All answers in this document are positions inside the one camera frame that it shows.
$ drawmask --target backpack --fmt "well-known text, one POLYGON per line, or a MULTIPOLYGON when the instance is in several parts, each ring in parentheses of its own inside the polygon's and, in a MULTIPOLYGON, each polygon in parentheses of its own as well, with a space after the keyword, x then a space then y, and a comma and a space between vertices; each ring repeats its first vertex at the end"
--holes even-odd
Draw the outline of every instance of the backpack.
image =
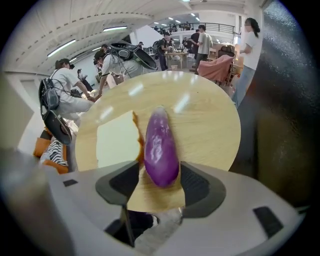
POLYGON ((160 39, 160 40, 158 40, 158 41, 155 41, 154 43, 153 43, 153 45, 152 45, 152 50, 153 50, 153 52, 156 54, 156 53, 158 53, 158 49, 161 47, 161 44, 160 44, 160 41, 161 41, 162 39, 160 39))

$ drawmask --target black hair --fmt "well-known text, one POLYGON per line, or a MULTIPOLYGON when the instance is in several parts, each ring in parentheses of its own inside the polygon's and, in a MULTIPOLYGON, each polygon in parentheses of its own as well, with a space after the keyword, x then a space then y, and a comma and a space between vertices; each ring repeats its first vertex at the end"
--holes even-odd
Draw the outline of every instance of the black hair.
POLYGON ((99 50, 99 51, 97 51, 97 52, 95 53, 94 59, 95 59, 95 60, 99 60, 100 58, 103 58, 105 55, 106 55, 106 54, 105 54, 103 51, 99 50))
POLYGON ((199 25, 198 29, 203 29, 204 31, 206 31, 206 26, 205 25, 199 25))
POLYGON ((258 22, 254 18, 247 18, 244 24, 250 25, 251 28, 253 29, 253 33, 255 37, 257 38, 259 37, 258 33, 260 32, 260 28, 259 28, 258 22))
POLYGON ((70 65, 70 61, 69 59, 67 58, 62 58, 60 60, 57 60, 55 62, 55 69, 58 70, 58 69, 62 69, 63 68, 63 64, 69 64, 70 65))

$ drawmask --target eggplant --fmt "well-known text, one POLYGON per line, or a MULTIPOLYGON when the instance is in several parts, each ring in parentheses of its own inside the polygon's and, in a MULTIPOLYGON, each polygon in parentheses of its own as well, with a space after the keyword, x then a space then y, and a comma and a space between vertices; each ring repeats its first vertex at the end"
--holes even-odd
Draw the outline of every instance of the eggplant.
POLYGON ((153 111, 146 128, 144 165, 154 184, 162 188, 172 184, 179 173, 176 144, 163 106, 153 111))

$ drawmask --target striped cloth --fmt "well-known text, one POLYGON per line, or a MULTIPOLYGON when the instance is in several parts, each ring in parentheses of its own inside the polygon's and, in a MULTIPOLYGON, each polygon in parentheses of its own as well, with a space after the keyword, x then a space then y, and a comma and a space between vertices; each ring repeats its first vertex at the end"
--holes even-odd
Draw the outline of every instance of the striped cloth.
POLYGON ((56 138, 51 142, 48 147, 47 153, 49 154, 50 160, 61 166, 68 166, 68 162, 64 160, 63 157, 63 144, 59 142, 56 138))

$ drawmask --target balcony railing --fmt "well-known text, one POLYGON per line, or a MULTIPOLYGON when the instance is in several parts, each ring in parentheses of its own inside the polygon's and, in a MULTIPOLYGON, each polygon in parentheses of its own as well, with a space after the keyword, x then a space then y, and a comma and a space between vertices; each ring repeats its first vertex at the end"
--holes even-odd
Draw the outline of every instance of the balcony railing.
POLYGON ((235 27, 231 25, 219 24, 219 23, 203 23, 203 22, 195 22, 195 23, 181 23, 176 25, 170 25, 165 27, 157 27, 157 31, 163 35, 164 32, 174 33, 180 31, 195 31, 198 29, 199 25, 205 25, 206 30, 209 31, 218 31, 233 34, 235 32, 235 27))

